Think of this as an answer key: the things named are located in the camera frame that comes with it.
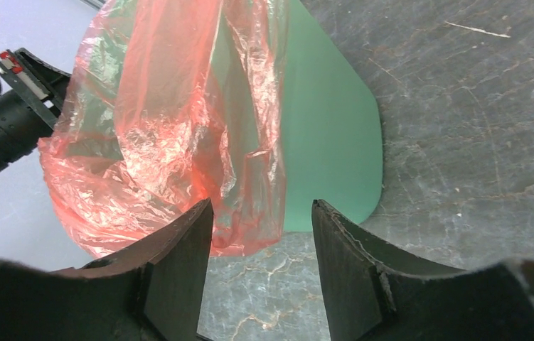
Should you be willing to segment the green plastic trash bin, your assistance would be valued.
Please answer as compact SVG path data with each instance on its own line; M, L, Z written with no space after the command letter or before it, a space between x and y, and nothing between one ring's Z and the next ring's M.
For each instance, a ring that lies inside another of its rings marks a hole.
M362 222L382 191L376 100L305 6L287 2L280 124L287 181L283 232L311 230L309 203L317 199Z

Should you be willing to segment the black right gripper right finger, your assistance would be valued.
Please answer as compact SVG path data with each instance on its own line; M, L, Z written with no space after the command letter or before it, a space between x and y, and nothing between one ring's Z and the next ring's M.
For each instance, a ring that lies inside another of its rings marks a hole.
M534 259L445 266L311 208L332 340L534 340Z

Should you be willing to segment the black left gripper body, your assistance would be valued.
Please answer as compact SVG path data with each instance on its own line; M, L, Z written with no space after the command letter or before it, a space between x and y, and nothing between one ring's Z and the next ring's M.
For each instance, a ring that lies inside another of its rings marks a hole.
M53 129L63 110L71 74L49 65L25 48L1 52L0 67L6 83Z

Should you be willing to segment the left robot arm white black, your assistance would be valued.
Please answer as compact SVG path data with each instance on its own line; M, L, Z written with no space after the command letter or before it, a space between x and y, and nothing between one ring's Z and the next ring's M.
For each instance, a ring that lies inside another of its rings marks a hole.
M53 133L70 78L25 48L0 53L0 172Z

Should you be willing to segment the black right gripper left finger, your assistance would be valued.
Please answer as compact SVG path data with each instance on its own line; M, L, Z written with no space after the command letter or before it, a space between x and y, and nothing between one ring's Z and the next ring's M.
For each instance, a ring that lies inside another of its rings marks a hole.
M0 259L0 340L194 340L212 228L204 199L79 269Z

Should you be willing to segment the red plastic trash bag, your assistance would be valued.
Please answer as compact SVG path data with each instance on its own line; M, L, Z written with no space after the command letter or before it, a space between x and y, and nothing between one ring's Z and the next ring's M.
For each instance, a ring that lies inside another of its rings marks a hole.
M213 256L281 239L287 1L106 1L38 143L55 213L100 258L209 198Z

